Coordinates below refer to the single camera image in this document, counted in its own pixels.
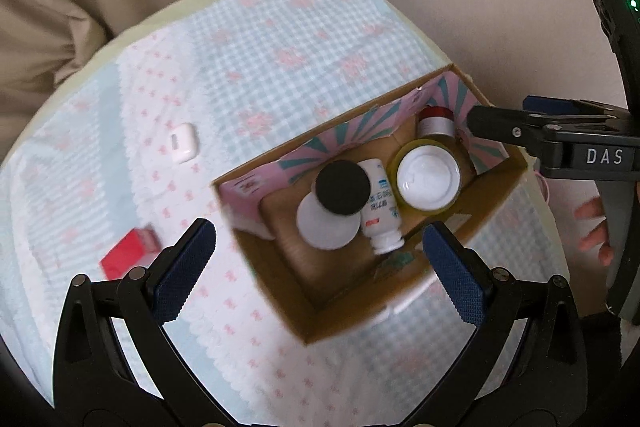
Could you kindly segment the person's right hand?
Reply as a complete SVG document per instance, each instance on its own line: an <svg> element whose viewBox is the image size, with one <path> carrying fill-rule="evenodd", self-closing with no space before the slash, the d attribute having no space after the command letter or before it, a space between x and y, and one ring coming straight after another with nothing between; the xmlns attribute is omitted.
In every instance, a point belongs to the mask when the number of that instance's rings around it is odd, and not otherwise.
<svg viewBox="0 0 640 427"><path fill-rule="evenodd" d="M598 259L601 265L608 267L614 258L614 248L610 243L610 234L608 234L608 218L605 217L605 210L601 196L583 202L574 211L574 217L577 220L593 220L599 219L600 222L585 236L579 239L578 249L582 253L597 249Z"/></svg>

